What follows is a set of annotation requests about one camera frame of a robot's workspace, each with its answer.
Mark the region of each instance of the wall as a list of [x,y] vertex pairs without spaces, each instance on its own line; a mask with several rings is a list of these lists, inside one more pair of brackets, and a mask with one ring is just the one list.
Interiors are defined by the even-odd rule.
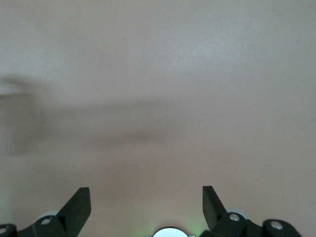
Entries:
[[213,185],[255,223],[314,236],[315,12],[313,0],[2,0],[0,76],[36,88],[45,126],[1,155],[0,222],[26,227],[89,186],[81,236],[199,235]]

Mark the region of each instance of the ceiling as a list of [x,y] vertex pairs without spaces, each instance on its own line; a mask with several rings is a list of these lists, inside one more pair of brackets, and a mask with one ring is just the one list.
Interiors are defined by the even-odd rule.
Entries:
[[314,236],[315,12],[313,0],[2,0],[0,223],[24,228],[90,187],[82,237],[200,235],[212,185],[256,224]]

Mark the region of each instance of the black plastic part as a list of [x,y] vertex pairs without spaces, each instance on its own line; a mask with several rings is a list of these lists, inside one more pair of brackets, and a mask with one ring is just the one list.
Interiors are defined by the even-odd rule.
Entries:
[[0,230],[2,229],[4,229],[5,232],[0,234],[0,237],[15,237],[16,236],[16,226],[14,224],[0,225]]
[[[289,223],[282,220],[266,220],[263,226],[258,226],[241,215],[239,221],[230,219],[233,213],[227,213],[212,186],[203,187],[203,213],[209,231],[204,231],[200,237],[302,237]],[[278,230],[271,222],[282,225]]]
[[212,186],[203,186],[202,198],[203,214],[211,230],[227,211]]
[[238,221],[230,219],[233,213],[226,213],[212,229],[212,236],[218,237],[242,237],[246,231],[246,220],[243,216],[234,213],[239,217]]
[[90,213],[89,188],[80,188],[56,216],[42,217],[18,232],[15,225],[1,225],[7,231],[0,237],[77,237]]
[[[273,221],[279,222],[282,225],[282,229],[278,230],[273,228],[271,225],[271,222]],[[291,224],[282,220],[266,220],[263,223],[262,228],[270,237],[302,237]]]
[[91,213],[89,188],[80,188],[57,213],[64,230],[78,236]]

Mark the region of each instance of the screw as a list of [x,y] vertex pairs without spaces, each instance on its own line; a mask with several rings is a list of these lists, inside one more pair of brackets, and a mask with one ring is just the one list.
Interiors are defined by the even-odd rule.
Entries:
[[6,230],[7,230],[7,227],[3,227],[3,228],[1,228],[1,229],[0,229],[0,235],[1,235],[1,234],[3,234],[3,233],[5,233],[5,232],[6,232]]
[[229,218],[232,220],[232,221],[239,221],[239,216],[236,215],[236,214],[230,214],[229,215]]
[[46,219],[44,219],[44,220],[42,220],[41,221],[41,225],[46,225],[46,224],[48,224],[50,222],[50,218],[46,218]]
[[283,226],[281,225],[281,223],[277,221],[271,221],[271,226],[277,230],[283,229]]

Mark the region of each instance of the led light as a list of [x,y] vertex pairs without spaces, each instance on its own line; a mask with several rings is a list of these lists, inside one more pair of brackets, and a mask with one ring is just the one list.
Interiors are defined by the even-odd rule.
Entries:
[[188,237],[186,233],[177,228],[164,228],[157,231],[153,237]]

